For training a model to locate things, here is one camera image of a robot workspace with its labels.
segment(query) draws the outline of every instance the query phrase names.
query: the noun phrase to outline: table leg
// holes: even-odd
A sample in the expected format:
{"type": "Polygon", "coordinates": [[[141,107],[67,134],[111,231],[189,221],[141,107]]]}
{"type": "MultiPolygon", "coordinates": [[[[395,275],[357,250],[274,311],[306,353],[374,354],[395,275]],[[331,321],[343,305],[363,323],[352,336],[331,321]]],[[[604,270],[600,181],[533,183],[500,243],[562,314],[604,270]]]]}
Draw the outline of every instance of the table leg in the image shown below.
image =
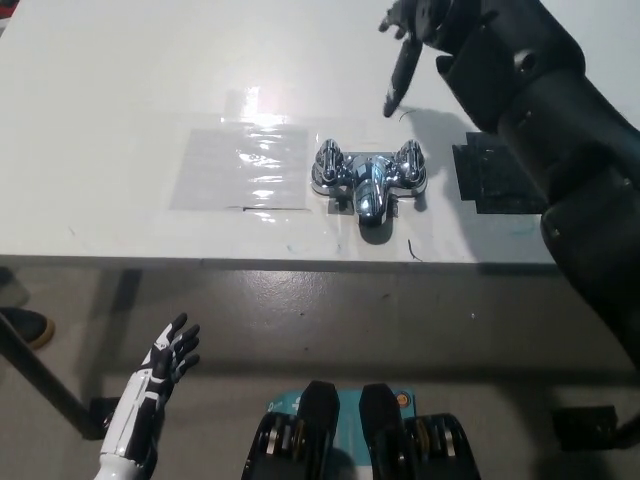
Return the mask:
{"type": "Polygon", "coordinates": [[[104,438],[105,429],[80,401],[38,359],[9,322],[0,315],[0,354],[3,355],[87,440],[104,438]]]}

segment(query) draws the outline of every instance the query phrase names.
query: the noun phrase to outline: robotic arm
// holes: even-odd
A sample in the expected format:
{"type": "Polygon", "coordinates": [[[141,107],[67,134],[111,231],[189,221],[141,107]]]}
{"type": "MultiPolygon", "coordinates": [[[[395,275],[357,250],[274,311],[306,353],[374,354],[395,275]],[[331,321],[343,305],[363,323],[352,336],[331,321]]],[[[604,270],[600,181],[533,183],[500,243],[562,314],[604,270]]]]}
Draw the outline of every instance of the robotic arm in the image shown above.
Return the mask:
{"type": "Polygon", "coordinates": [[[102,444],[95,480],[151,478],[164,407],[180,378],[200,360],[197,354],[190,355],[198,346],[200,327],[178,334],[186,322],[184,313],[171,322],[131,375],[102,444]]]}
{"type": "Polygon", "coordinates": [[[640,132],[586,78],[580,46],[539,0],[399,0],[380,31],[392,25],[405,41],[384,115],[423,44],[442,51],[438,73],[469,117],[546,195],[558,267],[640,367],[640,132]]]}

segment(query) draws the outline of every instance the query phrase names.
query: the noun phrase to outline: gray floor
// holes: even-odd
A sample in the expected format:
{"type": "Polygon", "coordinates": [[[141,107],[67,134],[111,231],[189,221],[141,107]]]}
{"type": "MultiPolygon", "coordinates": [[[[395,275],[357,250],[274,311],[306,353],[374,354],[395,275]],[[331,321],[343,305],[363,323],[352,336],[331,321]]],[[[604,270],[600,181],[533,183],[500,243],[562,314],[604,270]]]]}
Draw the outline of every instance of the gray floor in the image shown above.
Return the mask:
{"type": "MultiPolygon", "coordinates": [[[[562,455],[557,406],[640,410],[630,362],[556,275],[17,271],[58,331],[40,357],[84,399],[118,395],[176,314],[202,324],[202,364],[168,406],[154,478],[238,479],[274,395],[311,378],[384,380],[465,426],[484,479],[632,479],[640,453],[562,455]]],[[[15,289],[0,303],[20,303],[15,289]]],[[[82,441],[0,359],[0,479],[89,479],[82,441]]]]}

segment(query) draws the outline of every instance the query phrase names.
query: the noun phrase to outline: table surface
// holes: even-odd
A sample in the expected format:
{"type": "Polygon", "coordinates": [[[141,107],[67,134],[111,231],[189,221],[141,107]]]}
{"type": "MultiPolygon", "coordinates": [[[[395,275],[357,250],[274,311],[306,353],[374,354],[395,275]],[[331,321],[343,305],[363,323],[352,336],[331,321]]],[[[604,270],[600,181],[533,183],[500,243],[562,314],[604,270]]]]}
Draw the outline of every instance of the table surface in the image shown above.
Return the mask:
{"type": "MultiPolygon", "coordinates": [[[[0,255],[279,268],[551,263],[537,216],[477,215],[460,201],[451,145],[475,129],[438,77],[435,52],[423,53],[410,113],[382,117],[400,48],[377,32],[390,3],[22,0],[0,41],[0,255]],[[308,134],[307,165],[288,183],[304,185],[300,208],[229,205],[233,178],[209,192],[214,205],[176,207],[192,132],[221,131],[238,115],[308,134]],[[327,137],[351,151],[418,139],[426,209],[403,200],[391,228],[375,232],[328,214],[308,187],[327,137]]],[[[581,43],[592,81],[640,124],[638,3],[544,3],[581,43]]],[[[229,167],[217,151],[206,160],[229,167]]]]}

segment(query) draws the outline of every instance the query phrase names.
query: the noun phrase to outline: white robotic hand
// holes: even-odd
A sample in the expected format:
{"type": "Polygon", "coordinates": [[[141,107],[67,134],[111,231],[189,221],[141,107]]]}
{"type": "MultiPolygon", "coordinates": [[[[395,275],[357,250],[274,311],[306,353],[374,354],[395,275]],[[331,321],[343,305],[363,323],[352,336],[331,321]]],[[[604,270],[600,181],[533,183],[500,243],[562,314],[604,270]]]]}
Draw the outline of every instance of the white robotic hand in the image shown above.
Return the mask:
{"type": "Polygon", "coordinates": [[[180,378],[200,357],[199,325],[177,334],[187,322],[181,314],[162,332],[140,368],[131,375],[100,450],[95,480],[151,478],[158,459],[157,445],[164,423],[164,406],[180,378]]]}

